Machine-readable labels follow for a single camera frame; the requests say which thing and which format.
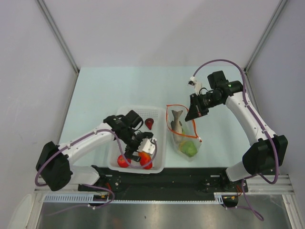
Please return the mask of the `dark red toy fruit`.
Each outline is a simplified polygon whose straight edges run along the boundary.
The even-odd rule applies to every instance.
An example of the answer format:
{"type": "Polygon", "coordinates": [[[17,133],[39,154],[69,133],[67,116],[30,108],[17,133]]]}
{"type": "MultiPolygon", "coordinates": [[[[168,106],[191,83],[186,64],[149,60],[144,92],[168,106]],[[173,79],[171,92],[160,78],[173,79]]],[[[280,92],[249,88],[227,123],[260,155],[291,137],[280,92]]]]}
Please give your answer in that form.
{"type": "Polygon", "coordinates": [[[152,130],[152,127],[153,127],[153,124],[154,124],[154,120],[152,118],[147,118],[145,121],[144,121],[144,124],[146,125],[146,127],[149,129],[149,130],[152,130]]]}

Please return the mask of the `red orange toy mango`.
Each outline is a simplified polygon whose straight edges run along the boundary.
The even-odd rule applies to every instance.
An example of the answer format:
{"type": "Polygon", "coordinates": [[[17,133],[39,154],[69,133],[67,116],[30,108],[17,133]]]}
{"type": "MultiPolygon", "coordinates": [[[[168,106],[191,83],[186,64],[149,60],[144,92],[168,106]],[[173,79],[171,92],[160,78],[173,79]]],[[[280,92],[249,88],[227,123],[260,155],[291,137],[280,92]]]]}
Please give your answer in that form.
{"type": "Polygon", "coordinates": [[[147,165],[147,166],[144,167],[144,169],[151,169],[153,164],[149,163],[151,161],[150,154],[148,154],[146,152],[140,152],[138,155],[140,157],[140,165],[141,166],[147,165]]]}

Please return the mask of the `grey toy fish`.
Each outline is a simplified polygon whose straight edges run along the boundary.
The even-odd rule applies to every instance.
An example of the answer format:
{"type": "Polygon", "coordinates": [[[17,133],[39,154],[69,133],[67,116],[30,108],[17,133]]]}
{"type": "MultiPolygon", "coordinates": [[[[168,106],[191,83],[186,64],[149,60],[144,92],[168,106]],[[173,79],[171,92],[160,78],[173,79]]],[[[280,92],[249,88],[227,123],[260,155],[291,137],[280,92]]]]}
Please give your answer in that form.
{"type": "Polygon", "coordinates": [[[180,122],[180,117],[183,113],[183,110],[172,110],[174,120],[171,121],[171,128],[173,131],[173,140],[176,144],[180,144],[183,140],[183,128],[182,123],[180,122]]]}

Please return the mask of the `clear zip top bag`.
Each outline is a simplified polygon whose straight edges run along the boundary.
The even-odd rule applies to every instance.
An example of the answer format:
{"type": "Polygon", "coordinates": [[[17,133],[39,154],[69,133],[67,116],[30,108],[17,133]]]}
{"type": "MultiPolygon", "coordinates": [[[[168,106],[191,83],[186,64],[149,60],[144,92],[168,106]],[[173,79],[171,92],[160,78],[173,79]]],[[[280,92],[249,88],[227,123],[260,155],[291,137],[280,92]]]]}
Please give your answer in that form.
{"type": "Polygon", "coordinates": [[[172,110],[176,110],[176,111],[183,110],[183,113],[180,117],[180,122],[182,123],[182,128],[183,128],[182,142],[183,141],[192,141],[197,148],[197,154],[198,154],[199,149],[202,144],[202,139],[197,134],[195,121],[194,120],[191,120],[188,122],[185,121],[185,117],[189,110],[186,106],[181,105],[181,104],[168,104],[166,106],[166,124],[167,124],[167,129],[168,129],[168,132],[170,135],[170,141],[171,141],[172,147],[174,148],[174,151],[180,155],[180,157],[184,158],[187,161],[193,161],[196,158],[197,154],[193,157],[188,157],[187,155],[185,155],[184,153],[182,153],[180,151],[179,144],[176,144],[173,140],[173,131],[171,128],[171,121],[173,121],[174,118],[173,118],[172,110]]]}

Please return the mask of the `red toy apple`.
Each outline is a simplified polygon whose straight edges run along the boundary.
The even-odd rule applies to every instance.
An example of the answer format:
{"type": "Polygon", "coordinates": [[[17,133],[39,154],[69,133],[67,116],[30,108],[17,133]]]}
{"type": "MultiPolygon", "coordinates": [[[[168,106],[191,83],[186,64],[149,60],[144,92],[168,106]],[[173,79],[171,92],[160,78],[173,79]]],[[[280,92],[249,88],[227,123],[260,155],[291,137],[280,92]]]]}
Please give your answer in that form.
{"type": "Polygon", "coordinates": [[[119,167],[127,168],[129,167],[129,164],[131,163],[130,159],[125,159],[122,155],[118,156],[117,158],[117,164],[119,167]]]}

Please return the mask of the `green custard apple toy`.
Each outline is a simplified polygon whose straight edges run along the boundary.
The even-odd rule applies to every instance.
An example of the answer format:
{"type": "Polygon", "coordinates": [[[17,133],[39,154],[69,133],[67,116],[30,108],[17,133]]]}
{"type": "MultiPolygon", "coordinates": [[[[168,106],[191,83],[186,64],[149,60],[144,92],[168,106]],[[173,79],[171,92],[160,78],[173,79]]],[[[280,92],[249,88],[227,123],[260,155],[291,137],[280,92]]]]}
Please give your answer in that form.
{"type": "Polygon", "coordinates": [[[197,154],[197,148],[192,141],[186,141],[185,145],[180,148],[180,151],[188,157],[193,157],[197,154]]]}

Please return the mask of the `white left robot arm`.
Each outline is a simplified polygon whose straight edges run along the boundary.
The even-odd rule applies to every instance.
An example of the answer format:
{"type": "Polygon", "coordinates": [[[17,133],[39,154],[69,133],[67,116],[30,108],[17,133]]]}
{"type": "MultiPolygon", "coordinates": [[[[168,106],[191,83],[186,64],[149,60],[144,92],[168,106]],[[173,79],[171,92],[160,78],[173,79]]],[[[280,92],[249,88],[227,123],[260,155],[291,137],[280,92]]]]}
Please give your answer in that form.
{"type": "Polygon", "coordinates": [[[126,115],[111,115],[85,135],[65,144],[46,143],[36,164],[35,185],[58,191],[68,184],[88,186],[99,191],[105,186],[103,173],[97,166],[79,167],[74,163],[98,146],[116,140],[123,159],[139,162],[134,153],[145,152],[155,158],[156,139],[151,132],[142,132],[143,119],[130,110],[126,115]]]}

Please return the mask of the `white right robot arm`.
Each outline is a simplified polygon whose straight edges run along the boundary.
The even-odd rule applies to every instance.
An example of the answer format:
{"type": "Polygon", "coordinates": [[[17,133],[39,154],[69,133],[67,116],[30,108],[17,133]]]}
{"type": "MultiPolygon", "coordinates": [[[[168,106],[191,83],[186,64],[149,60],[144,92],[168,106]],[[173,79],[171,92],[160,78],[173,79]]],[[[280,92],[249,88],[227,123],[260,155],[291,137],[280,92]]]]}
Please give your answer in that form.
{"type": "Polygon", "coordinates": [[[225,170],[220,187],[224,191],[232,191],[238,180],[262,175],[271,169],[279,175],[279,167],[283,164],[288,146],[287,138],[277,135],[262,120],[240,81],[228,81],[223,71],[213,72],[207,78],[211,90],[205,94],[201,93],[202,83],[194,76],[190,78],[188,84],[195,88],[195,92],[190,95],[190,107],[185,120],[207,115],[210,108],[224,104],[235,115],[250,144],[241,162],[225,170]]]}

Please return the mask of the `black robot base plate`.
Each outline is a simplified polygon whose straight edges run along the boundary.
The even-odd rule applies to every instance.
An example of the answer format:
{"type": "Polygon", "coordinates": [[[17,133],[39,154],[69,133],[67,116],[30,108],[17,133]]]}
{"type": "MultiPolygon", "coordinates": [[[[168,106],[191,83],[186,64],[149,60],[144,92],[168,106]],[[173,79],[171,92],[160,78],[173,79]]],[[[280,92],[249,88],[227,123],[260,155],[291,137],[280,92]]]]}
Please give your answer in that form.
{"type": "Polygon", "coordinates": [[[247,191],[246,183],[231,182],[225,168],[165,168],[158,174],[135,174],[98,168],[101,178],[92,187],[79,185],[79,191],[99,192],[109,188],[115,200],[131,201],[204,201],[216,192],[239,195],[247,191]]]}

